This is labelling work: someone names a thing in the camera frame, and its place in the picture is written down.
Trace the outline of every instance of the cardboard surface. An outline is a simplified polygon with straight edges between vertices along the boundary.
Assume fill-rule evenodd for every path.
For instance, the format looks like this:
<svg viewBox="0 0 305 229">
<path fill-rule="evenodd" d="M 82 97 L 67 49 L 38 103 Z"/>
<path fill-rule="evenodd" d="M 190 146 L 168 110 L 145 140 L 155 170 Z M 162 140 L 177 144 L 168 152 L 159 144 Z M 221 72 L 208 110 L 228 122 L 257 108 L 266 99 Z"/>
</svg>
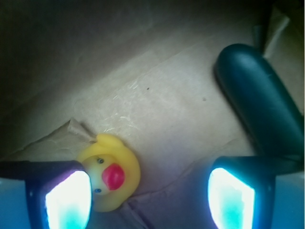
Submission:
<svg viewBox="0 0 305 229">
<path fill-rule="evenodd" d="M 210 165 L 221 155 L 254 154 L 215 81 L 213 65 L 227 45 L 253 45 L 252 28 L 270 6 L 241 0 L 68 1 L 52 3 L 49 14 L 42 14 L 30 3 L 22 9 L 11 4 L 4 6 L 19 16 L 12 25 L 25 17 L 33 33 L 23 33 L 32 42 L 19 51 L 9 32 L 0 45 L 2 51 L 12 47 L 3 52 L 1 65 L 6 69 L 1 80 L 7 82 L 1 98 L 2 159 L 74 159 L 90 144 L 68 131 L 74 117 L 93 136 L 118 136 L 142 170 L 134 195 L 144 198 L 130 199 L 112 213 L 93 213 L 88 228 L 177 228 L 175 223 L 210 228 L 207 209 L 203 221 L 194 221 L 189 217 L 195 202 L 179 202 L 195 189 L 185 190 L 192 175 L 180 177 L 198 160 Z M 48 4 L 42 1 L 41 9 L 50 9 Z M 289 21 L 268 60 L 304 114 L 301 38 Z M 9 73 L 16 80 L 8 80 Z M 208 165 L 201 165 L 206 173 Z M 164 217 L 167 212 L 171 218 Z"/>
</svg>

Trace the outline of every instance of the rubber duck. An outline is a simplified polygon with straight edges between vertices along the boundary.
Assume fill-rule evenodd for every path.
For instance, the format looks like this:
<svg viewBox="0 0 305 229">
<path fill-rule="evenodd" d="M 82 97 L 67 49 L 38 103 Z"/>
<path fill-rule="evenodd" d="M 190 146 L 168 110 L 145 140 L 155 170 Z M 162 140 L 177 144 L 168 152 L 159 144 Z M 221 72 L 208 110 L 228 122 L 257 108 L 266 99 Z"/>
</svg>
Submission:
<svg viewBox="0 0 305 229">
<path fill-rule="evenodd" d="M 81 162 L 91 179 L 93 209 L 117 209 L 140 183 L 140 166 L 134 153 L 123 142 L 108 134 L 98 134 L 96 143 L 82 151 Z"/>
</svg>

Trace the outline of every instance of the dark green handle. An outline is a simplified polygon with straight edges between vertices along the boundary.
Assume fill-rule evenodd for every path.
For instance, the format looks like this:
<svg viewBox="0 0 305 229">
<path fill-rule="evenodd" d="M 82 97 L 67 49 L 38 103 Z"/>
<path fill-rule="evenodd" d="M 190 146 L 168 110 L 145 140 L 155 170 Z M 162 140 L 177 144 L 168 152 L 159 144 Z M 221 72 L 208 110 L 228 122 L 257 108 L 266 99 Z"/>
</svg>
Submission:
<svg viewBox="0 0 305 229">
<path fill-rule="evenodd" d="M 216 77 L 265 154 L 304 158 L 303 117 L 259 52 L 243 44 L 226 47 Z"/>
</svg>

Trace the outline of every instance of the duck beak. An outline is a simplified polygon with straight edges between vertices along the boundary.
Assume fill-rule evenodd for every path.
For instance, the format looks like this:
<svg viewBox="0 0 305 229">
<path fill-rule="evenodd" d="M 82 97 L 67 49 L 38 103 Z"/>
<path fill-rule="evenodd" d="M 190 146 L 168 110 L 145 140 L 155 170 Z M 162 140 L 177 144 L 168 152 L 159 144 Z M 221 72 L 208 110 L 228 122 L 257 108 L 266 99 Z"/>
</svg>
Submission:
<svg viewBox="0 0 305 229">
<path fill-rule="evenodd" d="M 125 173 L 118 164 L 111 164 L 103 171 L 102 180 L 110 191 L 114 191 L 123 185 Z"/>
</svg>

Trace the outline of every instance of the duck eye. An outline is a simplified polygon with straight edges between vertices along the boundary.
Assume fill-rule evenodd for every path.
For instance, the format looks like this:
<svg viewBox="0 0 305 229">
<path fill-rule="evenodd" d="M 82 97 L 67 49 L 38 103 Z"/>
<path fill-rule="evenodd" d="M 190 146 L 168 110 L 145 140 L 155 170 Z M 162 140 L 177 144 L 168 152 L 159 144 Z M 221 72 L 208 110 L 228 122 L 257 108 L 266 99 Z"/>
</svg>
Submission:
<svg viewBox="0 0 305 229">
<path fill-rule="evenodd" d="M 99 164 L 104 163 L 104 159 L 101 159 L 101 158 L 97 159 L 97 163 L 99 163 Z"/>
</svg>

